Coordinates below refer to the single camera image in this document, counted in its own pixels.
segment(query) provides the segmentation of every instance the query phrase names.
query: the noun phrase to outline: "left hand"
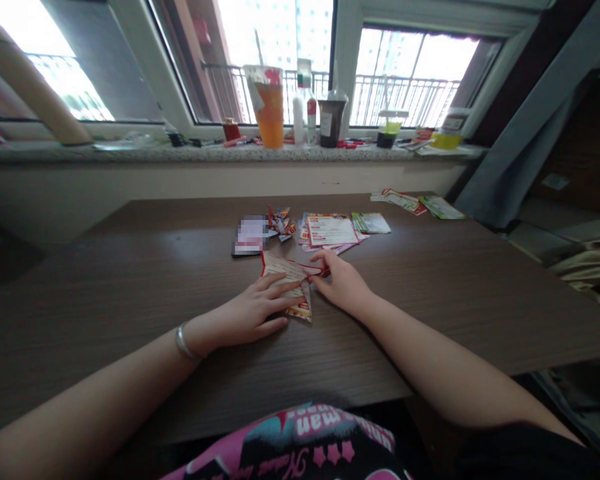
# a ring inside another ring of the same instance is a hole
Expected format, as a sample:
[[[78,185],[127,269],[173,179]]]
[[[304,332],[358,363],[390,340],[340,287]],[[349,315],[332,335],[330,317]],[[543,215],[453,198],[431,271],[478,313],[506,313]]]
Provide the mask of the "left hand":
[[[286,317],[265,322],[272,313],[298,305],[304,297],[280,298],[300,282],[273,284],[286,273],[265,275],[236,298],[190,320],[184,329],[185,342],[192,352],[206,357],[216,348],[241,345],[268,337],[286,326]]]

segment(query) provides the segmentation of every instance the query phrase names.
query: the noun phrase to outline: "silver bracelet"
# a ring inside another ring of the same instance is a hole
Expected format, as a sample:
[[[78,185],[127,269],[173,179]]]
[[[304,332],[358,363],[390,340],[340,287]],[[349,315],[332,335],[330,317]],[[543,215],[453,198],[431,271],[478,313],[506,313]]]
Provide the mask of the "silver bracelet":
[[[175,344],[178,346],[178,350],[180,350],[180,353],[182,353],[186,358],[191,359],[193,361],[201,361],[202,356],[189,350],[189,347],[185,343],[184,329],[186,324],[187,322],[184,322],[178,327],[178,330],[176,330]]]

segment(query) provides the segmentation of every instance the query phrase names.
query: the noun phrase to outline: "glass pane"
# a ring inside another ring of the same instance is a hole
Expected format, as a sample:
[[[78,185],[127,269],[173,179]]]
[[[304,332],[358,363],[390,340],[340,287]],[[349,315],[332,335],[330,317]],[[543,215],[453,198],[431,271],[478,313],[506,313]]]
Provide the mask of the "glass pane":
[[[0,0],[0,25],[77,119],[163,121],[106,3]],[[14,109],[3,105],[0,117]]]
[[[388,107],[409,112],[404,127],[439,127],[472,62],[481,71],[471,75],[470,81],[483,79],[491,66],[491,61],[474,59],[484,42],[451,34],[364,28],[350,125],[376,126],[378,112]],[[491,55],[491,48],[481,49],[480,55],[483,52]],[[469,90],[475,97],[474,90]]]
[[[285,70],[285,123],[292,122],[298,58],[312,60],[313,92],[326,96],[333,2],[154,0],[153,6],[198,122],[232,117],[255,124],[242,70],[260,63],[255,29],[264,63]]]

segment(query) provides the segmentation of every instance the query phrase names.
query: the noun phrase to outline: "balcony railing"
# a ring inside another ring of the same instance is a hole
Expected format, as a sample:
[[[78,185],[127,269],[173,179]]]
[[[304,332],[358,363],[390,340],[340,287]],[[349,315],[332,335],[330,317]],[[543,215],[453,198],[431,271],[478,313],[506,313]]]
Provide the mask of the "balcony railing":
[[[104,102],[74,57],[27,54],[47,83],[78,120],[114,121]]]
[[[240,123],[255,123],[255,115],[244,71],[234,65],[203,64],[222,117],[233,117]],[[293,94],[297,83],[295,70],[284,70],[284,121],[293,123]],[[458,90],[459,81],[388,77],[390,109],[408,110],[404,127],[439,127]],[[313,92],[316,98],[326,98],[329,73],[313,72]],[[385,108],[384,77],[356,75],[351,125],[377,126],[378,112]]]

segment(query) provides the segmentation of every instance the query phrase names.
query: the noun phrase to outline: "gray curtain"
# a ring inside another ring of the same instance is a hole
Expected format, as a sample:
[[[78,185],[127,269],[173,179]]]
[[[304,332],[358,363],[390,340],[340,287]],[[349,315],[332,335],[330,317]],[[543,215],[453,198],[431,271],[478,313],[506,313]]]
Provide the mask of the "gray curtain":
[[[513,116],[455,206],[504,228],[551,152],[582,92],[578,86],[600,62],[600,0],[592,6]]]

